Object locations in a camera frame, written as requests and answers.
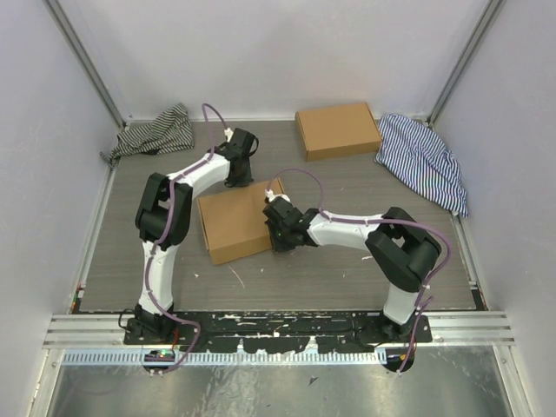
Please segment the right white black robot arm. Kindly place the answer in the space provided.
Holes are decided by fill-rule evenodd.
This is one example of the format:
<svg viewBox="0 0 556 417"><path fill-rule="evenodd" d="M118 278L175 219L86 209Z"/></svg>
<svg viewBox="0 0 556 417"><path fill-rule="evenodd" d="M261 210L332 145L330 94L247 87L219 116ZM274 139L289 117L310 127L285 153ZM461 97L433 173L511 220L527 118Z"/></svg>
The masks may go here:
<svg viewBox="0 0 556 417"><path fill-rule="evenodd" d="M413 332L425 280L441 255L441 246L428 228L417 225L402 208L370 217L342 216L317 208L302 212L284 194L267 191L265 195L263 214L274 251L301 246L368 251L389 282L379 332L395 343Z"/></svg>

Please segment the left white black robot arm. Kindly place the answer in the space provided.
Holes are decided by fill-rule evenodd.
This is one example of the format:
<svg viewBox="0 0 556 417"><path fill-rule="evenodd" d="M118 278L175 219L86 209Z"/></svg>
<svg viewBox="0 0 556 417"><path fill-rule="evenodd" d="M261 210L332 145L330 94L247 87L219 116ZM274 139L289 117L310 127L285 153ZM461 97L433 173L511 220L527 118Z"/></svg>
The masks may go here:
<svg viewBox="0 0 556 417"><path fill-rule="evenodd" d="M259 139L239 128L226 128L224 136L224 142L185 169L150 175L136 212L144 255L142 292L127 330L157 345L169 342L177 325L190 323L173 314L172 281L195 198L217 183L238 188L253 181L250 158L258 150Z"/></svg>

